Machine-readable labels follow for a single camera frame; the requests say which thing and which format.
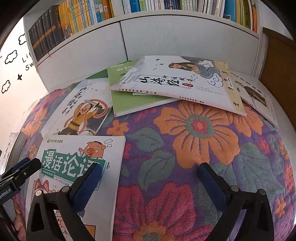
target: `metal bolt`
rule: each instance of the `metal bolt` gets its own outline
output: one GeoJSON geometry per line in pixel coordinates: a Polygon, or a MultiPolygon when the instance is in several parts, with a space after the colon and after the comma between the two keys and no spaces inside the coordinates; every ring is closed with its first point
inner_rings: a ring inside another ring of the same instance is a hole
{"type": "Polygon", "coordinates": [[[259,189],[259,193],[262,195],[266,194],[266,192],[263,189],[259,189]]]}
{"type": "Polygon", "coordinates": [[[64,186],[62,187],[62,192],[68,192],[69,191],[69,186],[64,186]]]}
{"type": "Polygon", "coordinates": [[[38,190],[38,191],[35,192],[35,195],[36,195],[36,196],[40,196],[41,193],[42,193],[42,191],[41,191],[41,190],[38,190]]]}
{"type": "Polygon", "coordinates": [[[231,190],[234,191],[234,192],[237,192],[239,190],[238,186],[231,186],[231,190]]]}

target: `comic book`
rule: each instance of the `comic book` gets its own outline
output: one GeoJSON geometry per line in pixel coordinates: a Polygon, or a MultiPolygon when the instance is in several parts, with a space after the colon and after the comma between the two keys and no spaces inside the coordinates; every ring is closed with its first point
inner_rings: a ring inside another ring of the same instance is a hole
{"type": "Polygon", "coordinates": [[[110,89],[184,99],[246,116],[224,62],[181,56],[144,56],[110,89]]]}
{"type": "MultiPolygon", "coordinates": [[[[102,178],[88,204],[78,215],[97,241],[111,241],[116,194],[121,169],[125,137],[56,136],[46,135],[36,158],[41,169],[29,179],[26,196],[26,223],[31,202],[37,190],[44,193],[59,191],[71,186],[93,162],[101,165],[102,178]]],[[[59,211],[55,211],[59,226],[67,241],[72,238],[59,211]]]]}
{"type": "Polygon", "coordinates": [[[234,86],[237,88],[241,99],[252,106],[279,130],[272,99],[258,88],[257,82],[259,80],[251,75],[237,71],[231,70],[230,73],[231,80],[234,81],[234,86]]]}
{"type": "Polygon", "coordinates": [[[83,80],[57,107],[41,134],[95,135],[111,107],[108,78],[83,80]]]}

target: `floral fabric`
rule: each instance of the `floral fabric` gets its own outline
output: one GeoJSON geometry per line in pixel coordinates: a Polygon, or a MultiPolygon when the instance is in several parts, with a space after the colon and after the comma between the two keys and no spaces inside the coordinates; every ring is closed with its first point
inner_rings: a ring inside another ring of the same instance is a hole
{"type": "MultiPolygon", "coordinates": [[[[40,131],[75,85],[44,97],[23,125],[21,158],[37,154],[40,131]]],[[[115,118],[98,135],[125,135],[113,241],[202,241],[221,217],[196,172],[207,162],[230,185],[266,190],[275,240],[285,240],[295,219],[295,182],[278,132],[252,107],[247,117],[178,101],[115,118]]],[[[25,211],[26,185],[16,200],[25,211]]],[[[240,216],[229,240],[242,223],[240,216]]]]}

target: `cloud illustration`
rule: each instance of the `cloud illustration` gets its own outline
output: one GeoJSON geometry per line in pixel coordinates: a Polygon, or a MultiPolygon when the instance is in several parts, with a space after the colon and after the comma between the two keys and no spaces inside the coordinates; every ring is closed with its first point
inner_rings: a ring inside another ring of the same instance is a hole
{"type": "Polygon", "coordinates": [[[7,80],[7,81],[5,82],[5,84],[2,85],[2,90],[1,90],[2,94],[4,94],[6,91],[8,91],[8,88],[9,88],[9,87],[10,87],[10,82],[9,82],[9,80],[7,80]]]}
{"type": "Polygon", "coordinates": [[[5,64],[12,63],[12,61],[17,57],[17,51],[14,50],[12,53],[7,55],[5,59],[5,64]]]}
{"type": "Polygon", "coordinates": [[[25,34],[23,34],[23,35],[21,35],[20,37],[19,37],[19,45],[22,45],[22,44],[24,44],[24,43],[26,43],[26,36],[25,36],[25,34]]]}

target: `cartoon pig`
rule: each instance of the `cartoon pig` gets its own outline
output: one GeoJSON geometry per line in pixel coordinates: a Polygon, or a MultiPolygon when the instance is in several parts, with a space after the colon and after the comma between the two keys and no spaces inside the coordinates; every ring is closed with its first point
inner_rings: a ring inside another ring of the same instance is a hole
{"type": "Polygon", "coordinates": [[[80,156],[102,159],[106,146],[99,141],[88,142],[87,144],[88,145],[84,149],[78,149],[80,152],[80,156]]]}

